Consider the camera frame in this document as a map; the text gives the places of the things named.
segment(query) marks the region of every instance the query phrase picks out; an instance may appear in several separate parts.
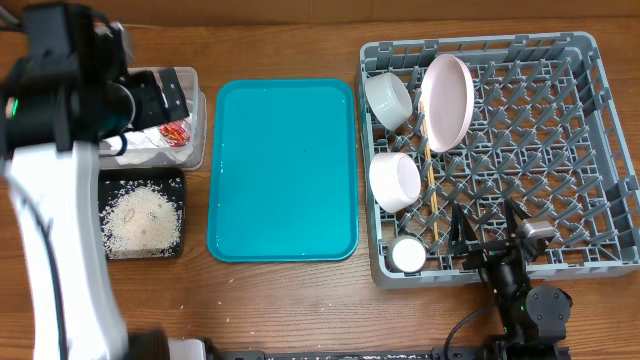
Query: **white cup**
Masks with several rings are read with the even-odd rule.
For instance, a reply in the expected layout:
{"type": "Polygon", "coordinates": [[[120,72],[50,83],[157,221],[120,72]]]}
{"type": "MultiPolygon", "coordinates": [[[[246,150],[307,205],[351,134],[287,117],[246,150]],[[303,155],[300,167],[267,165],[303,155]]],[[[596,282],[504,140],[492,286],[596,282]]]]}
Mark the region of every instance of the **white cup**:
{"type": "Polygon", "coordinates": [[[395,213],[420,196],[420,172],[404,153],[376,154],[369,166],[373,196],[387,212],[395,213]]]}
{"type": "Polygon", "coordinates": [[[364,92],[378,121],[391,131],[407,121],[413,113],[409,92],[402,80],[393,73],[366,79],[364,92]]]}
{"type": "Polygon", "coordinates": [[[404,273],[418,272],[427,261],[427,250],[414,237],[398,236],[387,244],[387,261],[392,270],[404,273]]]}

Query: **wooden stick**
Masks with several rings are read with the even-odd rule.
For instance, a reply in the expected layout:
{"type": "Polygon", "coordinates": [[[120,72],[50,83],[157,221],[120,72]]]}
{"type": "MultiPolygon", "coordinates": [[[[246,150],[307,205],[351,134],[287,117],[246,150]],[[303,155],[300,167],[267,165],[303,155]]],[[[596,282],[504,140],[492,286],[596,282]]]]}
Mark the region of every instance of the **wooden stick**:
{"type": "MultiPolygon", "coordinates": [[[[424,112],[424,103],[422,101],[420,101],[420,112],[424,112]]],[[[422,122],[422,134],[426,135],[427,138],[429,138],[429,130],[427,127],[427,123],[425,121],[422,122]]],[[[427,146],[424,149],[424,156],[426,156],[426,160],[431,161],[431,149],[429,148],[429,142],[427,141],[427,146]]],[[[429,186],[434,186],[436,181],[435,178],[433,176],[433,166],[429,166],[429,175],[427,176],[427,182],[429,184],[429,186]]],[[[438,199],[436,197],[436,193],[434,192],[433,195],[431,195],[431,212],[432,213],[437,213],[438,212],[438,199]]],[[[436,220],[435,223],[433,223],[433,235],[436,239],[436,242],[439,239],[438,236],[438,221],[436,220]]]]}

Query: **black tray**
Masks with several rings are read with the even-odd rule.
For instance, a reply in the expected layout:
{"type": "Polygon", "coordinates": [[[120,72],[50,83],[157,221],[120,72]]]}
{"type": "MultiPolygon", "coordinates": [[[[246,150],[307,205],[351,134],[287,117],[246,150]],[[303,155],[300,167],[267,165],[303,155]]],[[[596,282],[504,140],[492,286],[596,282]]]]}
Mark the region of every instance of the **black tray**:
{"type": "MultiPolygon", "coordinates": [[[[109,202],[122,196],[119,192],[126,189],[127,183],[131,181],[151,181],[151,184],[158,186],[161,194],[167,197],[169,201],[176,205],[176,211],[182,211],[182,217],[180,219],[180,239],[171,247],[163,250],[162,255],[159,256],[132,256],[118,257],[117,259],[111,259],[109,254],[106,254],[108,260],[120,260],[120,259],[148,259],[148,258],[175,258],[182,254],[184,244],[184,219],[186,216],[186,190],[187,183],[184,178],[184,172],[178,168],[146,168],[146,169],[121,169],[121,170],[104,170],[100,171],[98,176],[98,211],[102,213],[109,202]],[[171,180],[180,179],[178,182],[172,182],[171,180]]],[[[103,231],[105,226],[105,219],[100,218],[100,230],[103,231]]]]}

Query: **blue tray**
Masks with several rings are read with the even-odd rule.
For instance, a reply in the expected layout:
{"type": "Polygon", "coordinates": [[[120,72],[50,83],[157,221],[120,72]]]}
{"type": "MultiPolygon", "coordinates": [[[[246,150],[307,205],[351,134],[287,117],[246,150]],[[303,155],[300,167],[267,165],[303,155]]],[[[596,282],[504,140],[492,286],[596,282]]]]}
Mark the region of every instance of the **blue tray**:
{"type": "Polygon", "coordinates": [[[336,79],[218,93],[207,246],[226,262],[329,261],[358,245],[353,93],[336,79]]]}

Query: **wooden tabletop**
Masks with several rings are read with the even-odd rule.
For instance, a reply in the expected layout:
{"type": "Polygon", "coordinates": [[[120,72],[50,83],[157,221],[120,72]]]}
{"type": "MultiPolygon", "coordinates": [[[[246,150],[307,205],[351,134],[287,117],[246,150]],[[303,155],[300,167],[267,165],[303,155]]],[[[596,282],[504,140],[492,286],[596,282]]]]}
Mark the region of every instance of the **wooden tabletop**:
{"type": "MultiPolygon", "coordinates": [[[[640,169],[640,20],[635,18],[448,21],[344,25],[132,29],[133,66],[191,66],[208,99],[204,165],[187,173],[185,250],[177,260],[111,263],[118,306],[130,330],[210,337],[223,350],[266,352],[418,350],[441,346],[451,328],[489,302],[479,285],[384,291],[369,272],[364,176],[359,154],[360,244],[351,258],[318,264],[225,264],[205,245],[211,143],[218,90],[234,79],[335,77],[355,83],[369,41],[583,30],[595,36],[636,169],[640,169]]],[[[0,35],[0,74],[24,54],[20,35],[0,35]],[[11,53],[10,49],[21,49],[11,53]]],[[[247,141],[257,141],[247,137],[247,141]]],[[[27,359],[33,316],[15,216],[0,192],[0,358],[27,359]]],[[[247,227],[255,213],[246,216],[247,227]]],[[[640,272],[554,283],[572,295],[574,359],[637,359],[640,272]]],[[[454,345],[501,332],[496,313],[464,327],[454,345]]]]}

